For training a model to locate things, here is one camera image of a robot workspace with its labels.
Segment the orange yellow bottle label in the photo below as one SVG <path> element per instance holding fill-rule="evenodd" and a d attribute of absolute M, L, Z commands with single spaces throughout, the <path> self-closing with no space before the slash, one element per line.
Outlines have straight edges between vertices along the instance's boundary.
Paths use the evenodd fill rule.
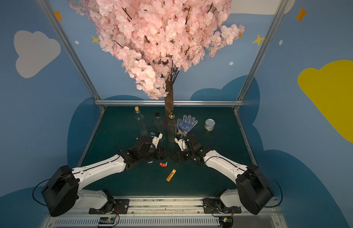
<path fill-rule="evenodd" d="M 175 173 L 176 173 L 176 170 L 173 169 L 173 170 L 171 171 L 171 173 L 168 175 L 168 177 L 166 178 L 166 181 L 167 181 L 167 182 L 170 182 L 171 179 L 173 178 L 173 176 L 175 175 Z"/>

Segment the clear bottle with black cap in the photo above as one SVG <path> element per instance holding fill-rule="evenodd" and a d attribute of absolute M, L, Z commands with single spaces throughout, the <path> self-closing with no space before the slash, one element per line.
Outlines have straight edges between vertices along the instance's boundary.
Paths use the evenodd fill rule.
<path fill-rule="evenodd" d="M 161 142 L 164 141 L 165 140 L 164 122 L 161 120 L 159 112 L 155 113 L 154 126 L 157 129 L 157 131 L 163 135 L 162 138 L 160 139 L 160 141 Z"/>

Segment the tall clear bottle gold stopper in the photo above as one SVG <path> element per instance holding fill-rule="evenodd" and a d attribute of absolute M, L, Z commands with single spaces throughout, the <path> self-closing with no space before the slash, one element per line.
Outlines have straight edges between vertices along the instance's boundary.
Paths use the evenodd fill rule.
<path fill-rule="evenodd" d="M 175 115 L 174 112 L 171 111 L 170 114 L 168 115 L 167 119 L 167 132 L 168 132 L 168 141 L 170 143 L 175 142 L 175 137 L 176 137 L 176 127 L 175 127 Z"/>

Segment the clear bottle with cork stopper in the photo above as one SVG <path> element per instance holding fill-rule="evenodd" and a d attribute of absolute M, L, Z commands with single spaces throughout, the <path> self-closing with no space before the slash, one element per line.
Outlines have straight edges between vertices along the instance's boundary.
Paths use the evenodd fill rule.
<path fill-rule="evenodd" d="M 147 130 L 147 126 L 145 124 L 145 118 L 144 116 L 141 114 L 140 109 L 138 106 L 135 107 L 135 120 L 137 123 L 137 127 L 138 127 L 138 131 L 140 133 L 141 136 L 147 136 L 148 135 L 148 130 Z"/>

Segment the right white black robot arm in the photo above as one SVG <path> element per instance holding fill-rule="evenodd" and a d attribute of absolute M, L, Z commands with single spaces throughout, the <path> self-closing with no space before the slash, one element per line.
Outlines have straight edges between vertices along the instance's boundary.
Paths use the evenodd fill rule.
<path fill-rule="evenodd" d="M 234 162 L 216 150 L 202 147 L 194 135 L 189 138 L 177 136 L 174 142 L 180 148 L 171 156 L 174 162 L 195 161 L 218 171 L 236 185 L 235 189 L 222 191 L 215 198 L 203 199 L 206 214 L 232 213 L 236 208 L 245 208 L 249 213 L 257 215 L 273 197 L 267 177 L 258 166 Z"/>

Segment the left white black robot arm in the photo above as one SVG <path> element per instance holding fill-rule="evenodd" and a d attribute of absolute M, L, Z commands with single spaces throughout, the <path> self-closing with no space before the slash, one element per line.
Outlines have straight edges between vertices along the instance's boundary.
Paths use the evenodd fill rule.
<path fill-rule="evenodd" d="M 154 158 L 162 134 L 142 136 L 136 144 L 103 161 L 71 169 L 60 167 L 41 191 L 52 217 L 71 209 L 89 209 L 90 214 L 118 214 L 116 200 L 108 190 L 88 191 L 84 187 Z"/>

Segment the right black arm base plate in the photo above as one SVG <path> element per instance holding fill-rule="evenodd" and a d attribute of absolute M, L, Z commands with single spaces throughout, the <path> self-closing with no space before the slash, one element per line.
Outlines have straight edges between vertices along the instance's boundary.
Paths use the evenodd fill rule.
<path fill-rule="evenodd" d="M 202 199 L 205 214 L 240 214 L 240 207 L 227 207 L 220 199 L 204 198 Z"/>

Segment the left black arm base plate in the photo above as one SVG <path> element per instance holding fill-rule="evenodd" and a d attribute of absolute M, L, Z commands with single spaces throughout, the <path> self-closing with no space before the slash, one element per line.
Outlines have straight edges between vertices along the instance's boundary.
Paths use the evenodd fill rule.
<path fill-rule="evenodd" d="M 110 199 L 100 209 L 89 209 L 89 214 L 127 214 L 129 199 Z"/>

